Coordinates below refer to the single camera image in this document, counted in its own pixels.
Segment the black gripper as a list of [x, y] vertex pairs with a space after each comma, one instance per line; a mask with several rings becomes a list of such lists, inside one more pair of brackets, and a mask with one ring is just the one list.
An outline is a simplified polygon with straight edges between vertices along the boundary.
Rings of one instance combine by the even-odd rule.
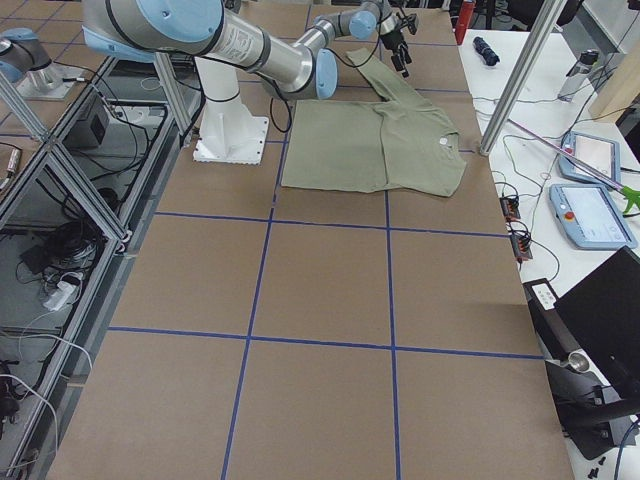
[[410, 73], [407, 66], [412, 63], [408, 46], [405, 43], [401, 31], [401, 21], [398, 19], [386, 19], [380, 24], [380, 38], [384, 47], [394, 53], [391, 56], [392, 63], [396, 71], [400, 72], [404, 78]]

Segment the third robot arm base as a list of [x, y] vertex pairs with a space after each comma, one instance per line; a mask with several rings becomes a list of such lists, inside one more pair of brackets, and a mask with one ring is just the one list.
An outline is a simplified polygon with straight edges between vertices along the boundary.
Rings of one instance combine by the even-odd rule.
[[54, 63], [38, 36], [29, 28], [1, 33], [1, 73], [22, 97], [33, 100], [63, 100], [78, 78], [81, 67]]

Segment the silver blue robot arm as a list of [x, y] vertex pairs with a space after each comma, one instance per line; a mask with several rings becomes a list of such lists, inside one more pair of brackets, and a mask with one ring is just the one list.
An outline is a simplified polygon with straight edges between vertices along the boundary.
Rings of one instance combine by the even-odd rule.
[[391, 52], [394, 68], [411, 62], [406, 33], [418, 20], [387, 1], [318, 16], [295, 42], [287, 44], [251, 24], [221, 1], [85, 1], [83, 34], [87, 46], [104, 55], [153, 62], [158, 53], [208, 58], [262, 77], [282, 100], [327, 99], [338, 84], [341, 64], [330, 44], [351, 36], [377, 35]]

